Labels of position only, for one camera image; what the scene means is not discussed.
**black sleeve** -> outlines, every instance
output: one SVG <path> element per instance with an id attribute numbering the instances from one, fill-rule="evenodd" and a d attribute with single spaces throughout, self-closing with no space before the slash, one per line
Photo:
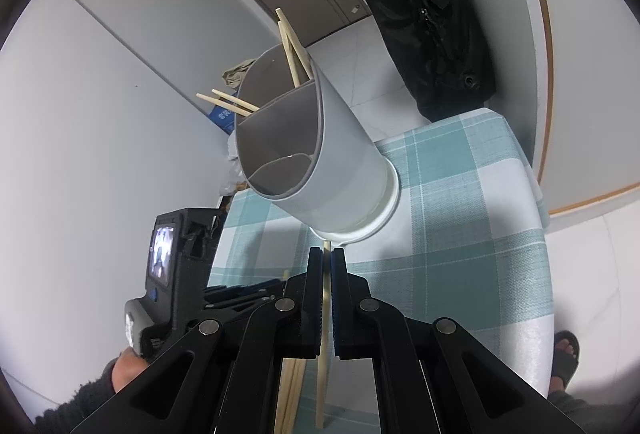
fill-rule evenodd
<path id="1" fill-rule="evenodd" d="M 35 431 L 38 434 L 68 434 L 89 414 L 114 396 L 111 371 L 115 362 L 112 360 L 107 364 L 100 379 L 80 387 L 71 401 L 63 403 L 56 410 L 50 409 L 42 416 L 38 416 L 35 421 Z"/>

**table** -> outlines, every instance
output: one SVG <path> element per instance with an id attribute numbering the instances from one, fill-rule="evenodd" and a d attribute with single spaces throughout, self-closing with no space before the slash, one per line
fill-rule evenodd
<path id="1" fill-rule="evenodd" d="M 382 230 L 345 247 L 348 270 L 405 316 L 455 319 L 546 396 L 554 335 L 548 213 L 507 122 L 477 109 L 376 145 L 398 170 L 400 202 Z M 321 246 L 306 225 L 243 191 L 209 284 L 301 273 L 309 248 Z M 316 432 L 316 372 L 310 360 L 296 434 Z M 332 357 L 325 432 L 379 433 L 377 410 L 370 360 Z"/>

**white wall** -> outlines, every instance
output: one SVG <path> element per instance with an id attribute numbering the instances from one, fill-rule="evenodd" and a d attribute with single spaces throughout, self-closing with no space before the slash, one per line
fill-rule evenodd
<path id="1" fill-rule="evenodd" d="M 238 0 L 79 0 L 121 41 L 207 113 L 195 97 L 276 37 Z"/>
<path id="2" fill-rule="evenodd" d="M 539 0 L 473 0 L 494 58 L 492 109 L 507 118 L 534 169 L 537 129 L 544 128 L 546 51 Z"/>
<path id="3" fill-rule="evenodd" d="M 63 403 L 126 346 L 157 214 L 212 206 L 226 135 L 74 0 L 0 51 L 0 365 Z"/>
<path id="4" fill-rule="evenodd" d="M 6 378 L 9 387 L 11 387 L 18 403 L 20 403 L 25 414 L 29 419 L 31 419 L 31 421 L 35 421 L 43 411 L 47 409 L 56 409 L 60 405 L 59 403 L 47 400 L 47 398 L 33 392 L 30 388 L 21 384 L 18 380 L 15 380 L 15 378 L 10 374 L 7 374 L 7 372 L 4 373 L 4 377 Z"/>
<path id="5" fill-rule="evenodd" d="M 548 0 L 554 106 L 549 209 L 640 181 L 640 25 L 623 0 Z"/>

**chopstick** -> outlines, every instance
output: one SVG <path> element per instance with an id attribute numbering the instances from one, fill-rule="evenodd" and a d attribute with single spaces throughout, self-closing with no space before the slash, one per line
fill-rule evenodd
<path id="1" fill-rule="evenodd" d="M 282 421 L 282 434 L 292 434 L 293 432 L 296 416 L 298 415 L 298 405 L 300 404 L 302 382 L 305 378 L 305 367 L 306 359 L 296 358 L 294 360 L 289 400 L 287 400 L 287 408 L 285 409 L 284 420 Z"/>
<path id="2" fill-rule="evenodd" d="M 206 100 L 207 102 L 211 102 L 212 104 L 215 104 L 216 106 L 220 106 L 221 108 L 225 108 L 225 109 L 228 109 L 229 111 L 233 111 L 234 113 L 238 113 L 238 115 L 242 115 L 243 117 L 248 117 L 249 115 L 252 114 L 250 111 L 247 111 L 246 109 L 238 108 L 237 106 L 223 102 L 220 99 L 207 97 L 202 93 L 196 93 L 196 97 L 202 100 Z"/>
<path id="3" fill-rule="evenodd" d="M 289 71 L 291 72 L 291 79 L 293 80 L 293 87 L 300 86 L 300 76 L 298 75 L 298 67 L 296 66 L 296 60 L 293 57 L 291 51 L 291 43 L 289 42 L 289 36 L 287 35 L 287 27 L 282 21 L 278 21 L 278 30 L 280 31 L 280 38 L 282 39 L 282 47 L 284 53 L 287 56 L 287 63 L 289 64 Z"/>
<path id="4" fill-rule="evenodd" d="M 273 428 L 273 434 L 282 434 L 295 367 L 296 361 L 294 359 L 282 359 L 282 369 L 280 372 L 280 388 L 278 390 L 278 401 L 276 402 L 276 420 Z"/>
<path id="5" fill-rule="evenodd" d="M 305 48 L 300 43 L 300 39 L 298 39 L 298 36 L 293 31 L 293 27 L 289 23 L 289 20 L 287 19 L 287 17 L 284 15 L 282 8 L 276 8 L 276 14 L 280 22 L 282 22 L 285 29 L 287 30 L 287 35 L 289 36 L 289 40 L 293 45 L 293 49 L 296 51 L 296 55 L 298 55 L 298 59 L 300 59 L 300 64 L 302 65 L 302 68 L 305 69 L 306 75 L 310 79 L 312 79 L 314 77 L 314 74 L 311 69 L 311 62 L 309 61 L 308 51 L 305 50 Z"/>
<path id="6" fill-rule="evenodd" d="M 331 276 L 329 270 L 331 241 L 322 244 L 322 317 L 320 355 L 318 356 L 318 380 L 316 382 L 316 428 L 324 428 L 324 404 L 326 402 L 329 372 L 329 310 L 331 309 Z"/>
<path id="7" fill-rule="evenodd" d="M 244 108 L 250 109 L 251 111 L 257 111 L 258 109 L 260 109 L 258 106 L 254 106 L 253 104 L 250 104 L 249 102 L 245 102 L 245 101 L 239 99 L 238 97 L 234 97 L 232 95 L 228 95 L 224 91 L 220 91 L 220 90 L 217 90 L 217 89 L 212 89 L 211 91 L 213 91 L 213 93 L 218 95 L 220 98 L 227 99 L 227 100 L 230 100 L 232 102 L 235 102 L 239 106 L 242 106 Z"/>

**person's hand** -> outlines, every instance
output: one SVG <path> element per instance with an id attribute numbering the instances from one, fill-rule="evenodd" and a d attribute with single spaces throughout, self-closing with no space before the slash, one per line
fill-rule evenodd
<path id="1" fill-rule="evenodd" d="M 111 385 L 115 392 L 120 392 L 129 385 L 134 378 L 148 367 L 146 360 L 139 358 L 133 349 L 127 348 L 116 360 L 111 371 Z"/>

